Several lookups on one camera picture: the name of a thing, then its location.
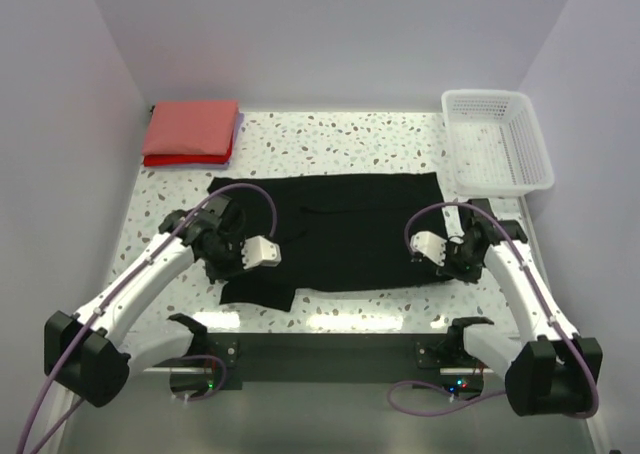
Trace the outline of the black t shirt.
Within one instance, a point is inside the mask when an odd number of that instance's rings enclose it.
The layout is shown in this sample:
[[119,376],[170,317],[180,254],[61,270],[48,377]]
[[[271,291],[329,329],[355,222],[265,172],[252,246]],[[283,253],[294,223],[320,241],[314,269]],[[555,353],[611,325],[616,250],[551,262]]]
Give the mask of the black t shirt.
[[223,285],[221,303],[288,312],[299,289],[326,293],[421,287],[446,281],[412,259],[407,221],[442,201],[435,173],[350,174],[256,179],[270,199],[233,189],[249,237],[273,233],[282,260]]

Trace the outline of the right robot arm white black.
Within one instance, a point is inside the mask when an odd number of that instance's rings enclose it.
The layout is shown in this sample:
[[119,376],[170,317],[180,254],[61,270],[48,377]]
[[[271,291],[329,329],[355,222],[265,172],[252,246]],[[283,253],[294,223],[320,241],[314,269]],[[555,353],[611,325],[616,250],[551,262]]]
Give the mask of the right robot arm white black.
[[555,302],[532,259],[521,225],[497,220],[486,199],[457,204],[463,237],[443,247],[446,275],[469,281],[487,270],[499,285],[518,329],[517,340],[496,332],[488,319],[456,320],[459,350],[477,358],[504,381],[519,416],[596,414],[600,343],[582,336]]

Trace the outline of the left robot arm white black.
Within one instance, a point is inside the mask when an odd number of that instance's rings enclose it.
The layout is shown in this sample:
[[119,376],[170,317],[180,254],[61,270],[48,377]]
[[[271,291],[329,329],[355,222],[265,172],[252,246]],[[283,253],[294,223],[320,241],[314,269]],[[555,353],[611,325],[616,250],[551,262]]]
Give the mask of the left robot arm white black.
[[55,312],[44,326],[44,372],[95,407],[110,403],[129,378],[155,364],[207,351],[207,329],[175,313],[148,334],[131,327],[180,274],[203,261],[215,274],[239,273],[246,216],[217,196],[186,227],[187,213],[169,214],[146,250],[114,283],[73,314]]

